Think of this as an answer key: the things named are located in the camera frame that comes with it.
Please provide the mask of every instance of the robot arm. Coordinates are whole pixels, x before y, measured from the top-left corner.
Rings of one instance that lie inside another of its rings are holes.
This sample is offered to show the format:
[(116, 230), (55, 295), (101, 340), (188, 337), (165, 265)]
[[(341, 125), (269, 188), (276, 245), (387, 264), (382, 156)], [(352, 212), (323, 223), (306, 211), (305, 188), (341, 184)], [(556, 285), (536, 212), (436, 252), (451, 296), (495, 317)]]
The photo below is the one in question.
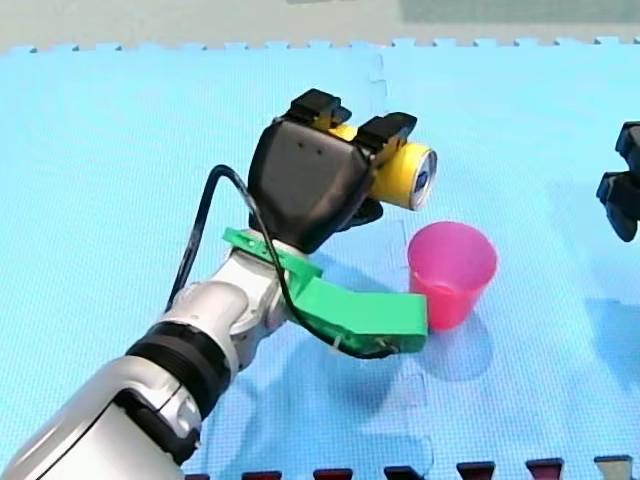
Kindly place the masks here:
[[(287, 248), (295, 255), (301, 255)], [(178, 480), (202, 422), (285, 319), (273, 265), (232, 250), (16, 454), (2, 480)]]
[[(422, 348), (424, 299), (349, 292), (306, 259), (335, 232), (379, 219), (380, 202), (419, 208), (435, 174), (435, 152), (407, 143), (414, 117), (355, 129), (344, 124), (350, 115), (339, 98), (310, 90), (263, 132), (248, 187), (229, 167), (212, 170), (163, 316), (95, 373), (0, 480), (182, 479), (202, 422), (285, 318), (358, 358)], [(229, 230), (222, 266), (186, 286), (222, 176), (242, 193), (250, 228)]]
[(640, 221), (640, 122), (626, 122), (622, 126), (616, 152), (627, 162), (629, 170), (605, 173), (597, 197), (618, 237), (631, 242)]

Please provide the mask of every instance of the yellow can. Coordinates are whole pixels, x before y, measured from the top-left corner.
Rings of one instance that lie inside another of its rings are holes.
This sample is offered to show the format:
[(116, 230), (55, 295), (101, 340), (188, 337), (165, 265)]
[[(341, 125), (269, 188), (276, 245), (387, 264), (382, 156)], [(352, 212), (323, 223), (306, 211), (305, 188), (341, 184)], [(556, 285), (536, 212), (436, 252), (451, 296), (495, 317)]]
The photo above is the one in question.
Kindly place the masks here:
[[(351, 141), (358, 129), (339, 125), (334, 135)], [(406, 143), (376, 172), (369, 196), (409, 210), (418, 210), (426, 202), (438, 167), (436, 152), (418, 143)]]

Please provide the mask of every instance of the green bracket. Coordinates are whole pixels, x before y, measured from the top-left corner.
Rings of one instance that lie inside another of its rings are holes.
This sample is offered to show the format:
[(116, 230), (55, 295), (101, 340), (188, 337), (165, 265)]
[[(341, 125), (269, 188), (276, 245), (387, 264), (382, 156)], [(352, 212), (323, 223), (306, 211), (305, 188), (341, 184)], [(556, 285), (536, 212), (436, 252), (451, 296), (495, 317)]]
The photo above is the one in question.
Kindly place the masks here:
[[(246, 232), (228, 228), (224, 240), (271, 262), (267, 245)], [(294, 305), (322, 334), (362, 354), (383, 345), (398, 353), (419, 352), (427, 338), (427, 307), (421, 295), (359, 293), (326, 282), (322, 270), (304, 258), (278, 250)]]

